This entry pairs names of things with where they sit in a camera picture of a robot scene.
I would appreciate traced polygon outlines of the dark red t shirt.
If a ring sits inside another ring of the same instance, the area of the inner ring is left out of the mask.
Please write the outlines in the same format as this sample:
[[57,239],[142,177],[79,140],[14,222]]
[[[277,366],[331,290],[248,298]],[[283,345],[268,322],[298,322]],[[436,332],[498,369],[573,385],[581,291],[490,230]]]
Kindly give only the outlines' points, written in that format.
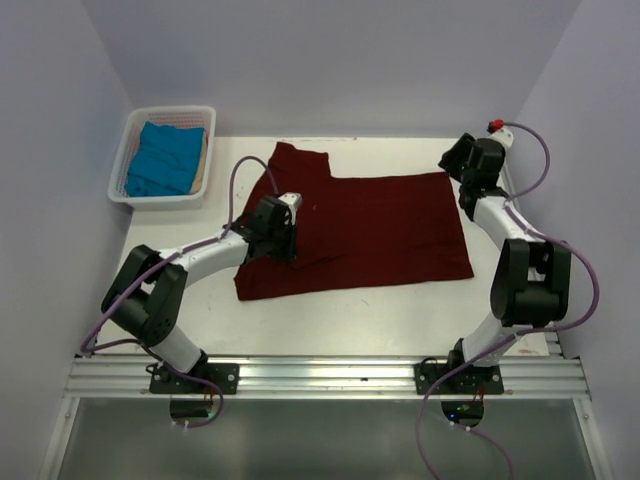
[[336,178],[328,154],[284,142],[268,165],[244,210],[274,190],[299,193],[296,257],[241,266],[239,300],[473,278],[446,174]]

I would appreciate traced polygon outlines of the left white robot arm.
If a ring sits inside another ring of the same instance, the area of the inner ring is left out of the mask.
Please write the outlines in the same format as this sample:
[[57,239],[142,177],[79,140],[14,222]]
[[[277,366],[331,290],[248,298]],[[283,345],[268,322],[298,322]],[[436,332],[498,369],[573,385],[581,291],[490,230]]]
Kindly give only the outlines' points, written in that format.
[[172,379],[182,390],[201,390],[208,379],[200,362],[204,353],[177,326],[184,292],[210,275],[262,257],[292,260],[301,204],[299,193],[265,196],[211,238],[160,251],[135,247],[103,299],[103,315],[173,367]]

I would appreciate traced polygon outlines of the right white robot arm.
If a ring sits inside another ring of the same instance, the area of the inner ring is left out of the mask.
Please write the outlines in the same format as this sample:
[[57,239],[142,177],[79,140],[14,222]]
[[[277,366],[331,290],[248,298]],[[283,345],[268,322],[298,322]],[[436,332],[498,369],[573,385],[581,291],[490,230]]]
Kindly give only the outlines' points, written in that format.
[[490,313],[450,350],[445,379],[468,392],[481,380],[480,368],[496,366],[520,337],[560,321],[568,309],[571,253],[542,238],[511,208],[498,185],[513,133],[502,127],[484,138],[463,134],[439,167],[460,184],[459,205],[500,249],[490,288]]

